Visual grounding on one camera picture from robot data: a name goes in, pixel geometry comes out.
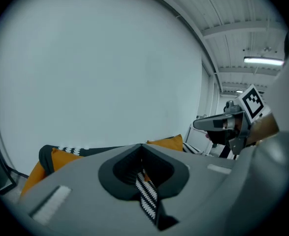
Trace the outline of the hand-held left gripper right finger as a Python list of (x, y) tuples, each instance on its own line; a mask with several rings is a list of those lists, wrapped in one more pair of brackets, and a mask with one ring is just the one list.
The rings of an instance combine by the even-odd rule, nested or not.
[(228, 159), (142, 145), (142, 163), (157, 191), (160, 231), (191, 217), (231, 172)]

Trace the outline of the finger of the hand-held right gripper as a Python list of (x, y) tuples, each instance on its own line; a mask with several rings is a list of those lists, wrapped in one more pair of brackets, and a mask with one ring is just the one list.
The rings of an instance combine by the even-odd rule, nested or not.
[(196, 119), (193, 127), (203, 131), (223, 131), (233, 129), (233, 114), (220, 114)]

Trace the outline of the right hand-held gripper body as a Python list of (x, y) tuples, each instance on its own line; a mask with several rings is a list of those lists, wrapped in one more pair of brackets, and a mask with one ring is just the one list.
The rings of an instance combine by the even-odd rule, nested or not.
[(257, 88), (249, 86), (234, 99), (228, 100), (221, 114), (210, 117), (207, 135), (214, 145), (223, 145), (220, 156), (237, 156), (241, 149), (250, 146), (250, 133), (254, 121), (263, 115), (265, 104)]

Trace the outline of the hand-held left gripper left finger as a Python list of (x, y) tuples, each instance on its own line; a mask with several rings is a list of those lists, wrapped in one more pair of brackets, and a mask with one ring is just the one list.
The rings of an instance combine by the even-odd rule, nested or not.
[(107, 160), (137, 148), (119, 147), (63, 166), (21, 198), (19, 221), (36, 236), (155, 236), (139, 201), (117, 199), (98, 177)]

